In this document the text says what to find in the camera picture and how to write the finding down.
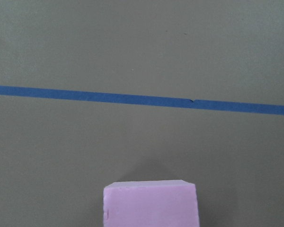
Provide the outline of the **pink foam block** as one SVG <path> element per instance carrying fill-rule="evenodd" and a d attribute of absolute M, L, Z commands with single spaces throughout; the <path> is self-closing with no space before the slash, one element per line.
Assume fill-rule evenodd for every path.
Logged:
<path fill-rule="evenodd" d="M 183 180 L 114 182 L 103 190 L 105 227 L 198 227 L 196 187 Z"/>

